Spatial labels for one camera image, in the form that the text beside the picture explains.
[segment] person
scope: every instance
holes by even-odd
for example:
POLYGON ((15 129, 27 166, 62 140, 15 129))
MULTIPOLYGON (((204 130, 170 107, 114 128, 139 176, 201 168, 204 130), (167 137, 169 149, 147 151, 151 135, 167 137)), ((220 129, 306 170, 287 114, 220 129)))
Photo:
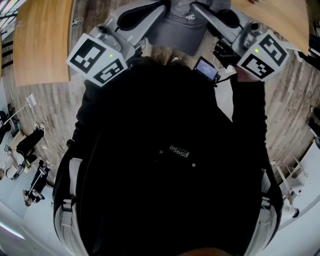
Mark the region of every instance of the person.
MULTIPOLYGON (((311 112, 320 120, 320 109, 318 108, 310 108, 311 112)), ((320 137, 320 125, 316 124, 315 120, 311 118, 308 122, 310 129, 313 131, 314 135, 320 137)))
POLYGON ((10 123, 6 123, 4 125, 4 123, 8 120, 7 115, 5 112, 0 111, 0 121, 2 122, 2 126, 0 127, 0 144, 2 143, 6 133, 10 132, 11 130, 11 125, 10 123))
POLYGON ((42 160, 39 161, 39 167, 31 183, 31 189, 29 191, 23 190, 23 199, 25 206, 29 207, 32 203, 39 203, 44 200, 45 197, 41 194, 47 184, 47 177, 50 172, 50 168, 44 165, 42 160))
POLYGON ((287 199, 289 201, 289 206, 284 203, 282 208, 282 219, 286 221, 290 220, 291 218, 295 219, 300 214, 299 209, 294 207, 294 200, 290 193, 288 193, 287 199))
POLYGON ((29 152, 43 138, 45 133, 45 124, 41 123, 41 125, 39 125, 35 122, 33 133, 22 140, 16 147, 16 150, 12 151, 8 148, 9 161, 6 161, 2 168, 0 168, 0 181, 4 177, 12 179, 15 176, 18 170, 23 166, 29 152))
POLYGON ((129 66, 103 87, 85 81, 54 215, 70 198, 71 160, 80 159, 74 196, 89 255, 244 255, 265 174, 279 218, 283 206, 265 143, 264 82, 235 68, 232 122, 214 85, 178 56, 129 66))

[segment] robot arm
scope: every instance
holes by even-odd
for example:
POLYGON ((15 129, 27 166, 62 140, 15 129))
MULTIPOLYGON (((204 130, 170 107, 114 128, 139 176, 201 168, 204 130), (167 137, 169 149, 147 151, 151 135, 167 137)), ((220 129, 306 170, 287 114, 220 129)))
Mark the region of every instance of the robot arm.
MULTIPOLYGON (((265 81, 279 73, 287 62, 288 52, 275 35, 263 31, 259 23, 248 21, 236 9, 215 13, 209 6, 193 2, 190 11, 220 39, 213 53, 224 67, 239 66, 265 81)), ((104 24, 80 38, 67 60, 68 65, 93 83, 104 86, 128 68, 126 61, 141 54, 144 39, 166 13, 167 6, 159 0, 121 6, 104 24)))

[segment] hand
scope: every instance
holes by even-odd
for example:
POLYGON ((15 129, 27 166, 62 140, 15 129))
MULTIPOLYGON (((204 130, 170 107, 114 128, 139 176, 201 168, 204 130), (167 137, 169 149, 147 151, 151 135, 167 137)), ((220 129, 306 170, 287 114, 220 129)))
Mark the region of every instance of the hand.
POLYGON ((288 199, 288 201, 289 201, 290 205, 292 205, 292 204, 293 204, 294 199, 292 198, 292 196, 291 196, 291 194, 290 194, 290 193, 288 193, 288 197, 287 197, 287 199, 288 199))
POLYGON ((242 68, 235 66, 234 67, 239 83, 249 83, 249 82, 258 82, 259 80, 250 75, 248 72, 244 71, 242 68))
POLYGON ((12 152, 11 147, 9 147, 8 145, 5 145, 4 146, 4 154, 9 157, 9 156, 11 156, 11 152, 12 152))

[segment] cable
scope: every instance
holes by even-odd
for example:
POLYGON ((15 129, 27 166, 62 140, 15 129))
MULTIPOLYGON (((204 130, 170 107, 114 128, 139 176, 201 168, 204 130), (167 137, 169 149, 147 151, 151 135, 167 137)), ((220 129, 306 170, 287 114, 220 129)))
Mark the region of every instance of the cable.
POLYGON ((23 159, 25 159, 25 155, 24 155, 24 153, 22 152, 22 151, 20 151, 20 150, 15 150, 16 152, 21 152, 21 155, 22 155, 22 157, 23 157, 23 159))
POLYGON ((6 125, 16 114, 18 114, 21 110, 23 110, 26 106, 28 106, 28 103, 25 104, 22 108, 20 108, 17 112, 15 112, 7 121, 4 122, 4 125, 6 125))
POLYGON ((220 81, 216 82, 216 83, 215 83, 215 85, 216 85, 216 84, 219 84, 219 83, 221 83, 221 82, 224 82, 224 81, 227 81, 227 80, 231 79, 231 77, 232 77, 232 76, 234 76, 234 75, 235 75, 235 74, 232 74, 232 75, 228 76, 227 78, 222 79, 222 80, 220 80, 220 81))
POLYGON ((46 144, 48 145, 47 150, 51 150, 48 141, 52 141, 58 147, 58 149, 60 149, 60 151, 65 154, 65 152, 61 149, 61 147, 59 147, 58 144, 53 139, 50 139, 50 138, 46 140, 46 144))
POLYGON ((143 52, 143 51, 146 49, 146 47, 147 47, 146 38, 144 38, 143 40, 144 40, 144 47, 143 47, 143 49, 141 49, 141 52, 143 52))
POLYGON ((313 92, 308 91, 308 92, 306 93, 306 97, 310 100, 310 105, 311 105, 312 98, 313 98, 313 96, 315 95, 315 91, 316 91, 317 88, 320 88, 320 85, 319 85, 319 84, 313 89, 313 92))

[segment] white wall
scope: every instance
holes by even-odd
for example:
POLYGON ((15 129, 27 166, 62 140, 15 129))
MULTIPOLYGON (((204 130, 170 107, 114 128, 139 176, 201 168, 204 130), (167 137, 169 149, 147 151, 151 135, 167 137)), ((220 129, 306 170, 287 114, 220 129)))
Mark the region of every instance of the white wall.
POLYGON ((315 143, 301 165, 308 178, 301 174, 304 187, 293 201, 300 216, 282 224, 259 256, 314 256, 320 248, 320 149, 315 143))
MULTIPOLYGON (((0 110, 8 113, 7 100, 0 80, 0 110)), ((5 158, 3 150, 10 144, 12 136, 7 132, 0 145, 0 163, 5 158)), ((53 226, 53 208, 51 207, 52 189, 45 188, 45 200, 30 207, 24 204, 22 190, 28 190, 36 174, 37 166, 29 173, 22 173, 16 180, 3 178, 0 181, 0 222, 25 237, 17 239, 0 227, 0 249, 8 256, 70 256, 57 238, 53 226)))
MULTIPOLYGON (((26 2, 27 0, 20 0, 19 2, 16 3, 16 5, 13 7, 14 9, 18 9, 24 2, 26 2)), ((7 32, 5 34, 2 35, 2 41, 4 41, 8 36, 10 36, 10 34, 15 30, 15 28, 10 28, 7 30, 7 32)))
POLYGON ((279 230, 259 256, 314 256, 320 246, 320 202, 279 230))
POLYGON ((50 202, 49 198, 47 202, 39 202, 35 208, 35 205, 30 206, 30 211, 27 211, 28 214, 22 219, 0 201, 0 221, 25 238, 23 241, 0 227, 0 245, 8 256, 70 256, 53 228, 53 209, 50 202))

